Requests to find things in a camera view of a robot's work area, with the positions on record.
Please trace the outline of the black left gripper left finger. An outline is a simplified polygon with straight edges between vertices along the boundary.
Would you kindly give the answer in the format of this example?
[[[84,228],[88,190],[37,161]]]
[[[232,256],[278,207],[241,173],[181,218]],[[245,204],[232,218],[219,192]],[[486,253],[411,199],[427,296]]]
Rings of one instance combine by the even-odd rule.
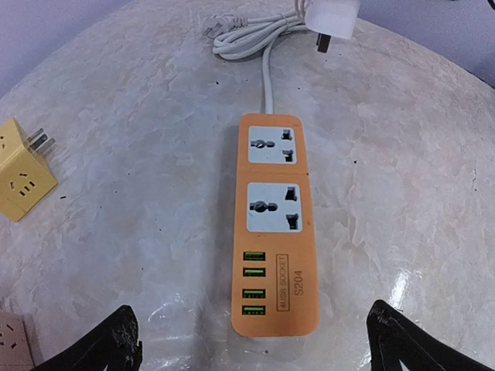
[[[138,370],[142,342],[131,306],[122,305],[103,322],[63,352],[35,370]]]

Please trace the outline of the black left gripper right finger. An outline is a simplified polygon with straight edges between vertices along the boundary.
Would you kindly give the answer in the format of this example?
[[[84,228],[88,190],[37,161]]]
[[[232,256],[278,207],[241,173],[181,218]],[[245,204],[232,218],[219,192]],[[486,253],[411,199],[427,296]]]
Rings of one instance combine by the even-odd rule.
[[[488,370],[441,343],[383,300],[367,316],[370,367],[377,370]]]

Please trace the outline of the orange power strip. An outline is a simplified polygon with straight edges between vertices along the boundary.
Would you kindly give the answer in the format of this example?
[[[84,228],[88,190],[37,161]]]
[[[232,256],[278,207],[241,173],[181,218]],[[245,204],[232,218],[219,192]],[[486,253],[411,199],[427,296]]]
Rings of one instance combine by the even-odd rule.
[[[239,124],[231,323],[244,337],[302,336],[319,324],[316,235],[302,122]]]

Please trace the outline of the white usb charger plug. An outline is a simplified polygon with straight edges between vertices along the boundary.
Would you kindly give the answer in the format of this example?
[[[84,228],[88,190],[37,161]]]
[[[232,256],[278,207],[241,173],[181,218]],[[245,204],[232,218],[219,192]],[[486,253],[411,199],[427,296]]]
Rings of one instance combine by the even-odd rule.
[[[304,22],[317,34],[319,53],[327,53],[332,38],[350,39],[360,9],[360,0],[314,0],[305,7]]]

